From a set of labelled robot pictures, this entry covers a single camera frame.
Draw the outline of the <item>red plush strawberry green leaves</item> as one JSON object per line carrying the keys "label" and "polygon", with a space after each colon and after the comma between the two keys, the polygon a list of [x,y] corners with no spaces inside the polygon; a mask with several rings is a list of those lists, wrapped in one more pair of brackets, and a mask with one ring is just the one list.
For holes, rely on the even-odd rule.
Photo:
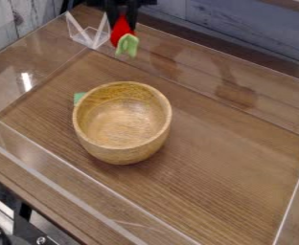
{"label": "red plush strawberry green leaves", "polygon": [[130,57],[137,57],[139,38],[135,35],[127,16],[121,15],[115,25],[113,27],[110,41],[117,51],[115,54],[119,56],[127,54]]}

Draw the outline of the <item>black table leg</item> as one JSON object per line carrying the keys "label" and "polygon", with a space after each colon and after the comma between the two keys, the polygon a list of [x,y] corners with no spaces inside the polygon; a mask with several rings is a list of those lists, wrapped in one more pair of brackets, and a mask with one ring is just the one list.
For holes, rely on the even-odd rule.
{"label": "black table leg", "polygon": [[31,225],[32,208],[23,201],[15,207],[15,233],[22,232]]}

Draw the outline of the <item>clear acrylic corner bracket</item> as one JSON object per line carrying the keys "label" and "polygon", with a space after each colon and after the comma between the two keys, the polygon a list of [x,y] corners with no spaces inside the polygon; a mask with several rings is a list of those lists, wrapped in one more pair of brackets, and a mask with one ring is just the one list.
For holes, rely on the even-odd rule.
{"label": "clear acrylic corner bracket", "polygon": [[109,42],[111,35],[107,14],[103,15],[99,28],[94,28],[91,26],[83,28],[70,12],[66,13],[66,17],[72,41],[92,50],[98,50]]}

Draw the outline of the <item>green cloth piece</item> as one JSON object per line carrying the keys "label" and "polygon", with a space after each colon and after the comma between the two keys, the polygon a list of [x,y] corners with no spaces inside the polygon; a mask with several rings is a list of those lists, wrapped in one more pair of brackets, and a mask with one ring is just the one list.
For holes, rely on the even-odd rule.
{"label": "green cloth piece", "polygon": [[75,105],[80,101],[80,99],[84,97],[86,92],[75,93]]}

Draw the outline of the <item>wooden bowl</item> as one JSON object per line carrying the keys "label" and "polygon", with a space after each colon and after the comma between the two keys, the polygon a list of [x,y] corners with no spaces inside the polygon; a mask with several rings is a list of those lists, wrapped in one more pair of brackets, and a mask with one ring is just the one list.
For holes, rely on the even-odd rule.
{"label": "wooden bowl", "polygon": [[173,120],[165,94],[149,84],[115,81],[86,93],[74,127],[87,152],[113,165],[149,159],[163,147]]}

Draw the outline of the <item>clear acrylic table enclosure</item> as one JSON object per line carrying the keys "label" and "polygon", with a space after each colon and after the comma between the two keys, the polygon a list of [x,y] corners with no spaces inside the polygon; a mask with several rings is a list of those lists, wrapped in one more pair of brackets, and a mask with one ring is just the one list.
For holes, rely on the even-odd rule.
{"label": "clear acrylic table enclosure", "polygon": [[0,182],[86,245],[299,245],[299,78],[79,7],[0,52]]}

